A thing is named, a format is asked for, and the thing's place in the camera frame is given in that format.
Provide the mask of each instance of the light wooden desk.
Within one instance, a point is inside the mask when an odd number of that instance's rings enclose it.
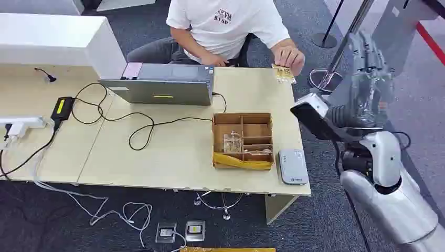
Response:
[[[225,96],[227,112],[272,114],[275,155],[281,149],[303,150],[298,121],[290,112],[294,104],[292,88],[278,84],[272,69],[217,68],[214,92]],[[214,97],[211,107],[198,107],[128,104],[116,96],[107,117],[143,112],[158,123],[182,117],[211,119],[213,113],[223,110],[220,97]],[[215,169],[211,122],[207,121],[187,120],[157,126],[145,150],[131,150],[127,144],[129,135],[147,124],[147,118],[137,115],[104,122],[78,183],[266,194],[268,223],[298,196],[311,194],[309,183],[284,184],[275,164],[270,171]],[[149,129],[141,132],[133,144],[142,146],[148,133]]]
[[[45,75],[35,71],[42,67],[57,76],[57,81],[49,83]],[[86,84],[95,82],[97,74],[91,67],[53,67],[0,64],[0,117],[43,116],[50,121],[50,116],[59,97],[75,96]],[[103,97],[103,89],[94,87],[82,95],[88,101],[97,101]],[[107,111],[111,99],[104,102]],[[81,120],[91,121],[98,117],[91,106],[76,103],[76,112]],[[38,171],[39,178],[47,182],[76,183],[94,140],[99,133],[98,124],[85,127],[70,118],[63,122],[51,147],[46,152]],[[5,128],[0,127],[3,137]],[[51,127],[30,129],[19,139],[11,151],[5,152],[3,166],[5,171],[12,170],[21,164],[34,151],[46,144],[51,137]],[[32,181],[31,166],[33,160],[24,167],[11,173],[13,180]]]
[[[0,66],[3,77],[0,80],[0,116],[49,118],[58,97],[74,96],[97,79],[88,67],[55,67],[51,73],[58,80],[46,83],[43,75],[31,67]],[[217,68],[214,92],[225,96],[227,112],[270,112],[275,151],[302,150],[298,121],[289,111],[294,104],[292,89],[279,85],[272,69]],[[103,89],[94,87],[83,92],[81,98],[99,102],[102,96]],[[155,122],[166,122],[181,117],[210,119],[213,113],[224,110],[224,102],[221,97],[214,97],[211,107],[128,104],[120,97],[109,96],[103,108],[109,118],[139,111],[153,117]],[[76,103],[75,113],[86,121],[98,116],[94,107],[82,103]],[[265,194],[269,224],[300,195],[311,194],[309,184],[285,185],[275,165],[271,171],[213,168],[211,122],[208,121],[188,120],[157,126],[146,149],[131,150],[128,137],[147,124],[149,120],[138,115],[117,122],[100,120],[94,125],[83,125],[71,117],[62,124],[45,154],[39,178],[59,183]],[[134,137],[133,144],[142,146],[148,132]],[[14,151],[6,154],[6,171],[45,144],[50,134],[49,127],[28,131],[14,146]],[[29,167],[26,165],[10,177],[32,180]]]

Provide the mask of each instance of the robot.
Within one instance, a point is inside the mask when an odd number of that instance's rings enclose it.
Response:
[[[351,87],[331,95],[316,89],[297,100],[291,112],[320,140],[345,143],[338,169],[341,184],[402,251],[445,251],[445,229],[420,195],[401,161],[398,139],[383,126],[394,97],[392,74],[371,36],[350,34],[354,55]],[[336,92],[346,94],[333,104]]]

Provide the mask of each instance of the gray laptop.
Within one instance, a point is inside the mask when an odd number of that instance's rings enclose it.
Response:
[[[129,103],[211,105],[212,66],[135,64],[120,80],[99,82]]]

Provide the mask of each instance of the black office chair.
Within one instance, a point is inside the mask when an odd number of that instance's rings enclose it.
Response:
[[[241,47],[241,51],[239,52],[237,67],[249,67],[249,63],[247,62],[247,51],[249,49],[250,42],[257,38],[255,34],[249,33],[246,37],[246,41]]]

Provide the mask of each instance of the stanchion base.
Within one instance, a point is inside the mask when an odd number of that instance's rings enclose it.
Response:
[[[323,43],[323,38],[324,38],[324,33],[313,34],[311,37],[312,43],[321,48],[333,48],[337,46],[337,39],[331,34],[327,35],[324,43]]]
[[[326,93],[332,93],[332,91],[334,91],[334,89],[336,89],[337,86],[343,81],[343,77],[339,73],[334,72],[334,76],[332,77],[331,81],[325,88],[322,89],[320,88],[320,82],[323,80],[326,73],[327,69],[314,69],[309,74],[308,82],[312,87],[318,88]]]

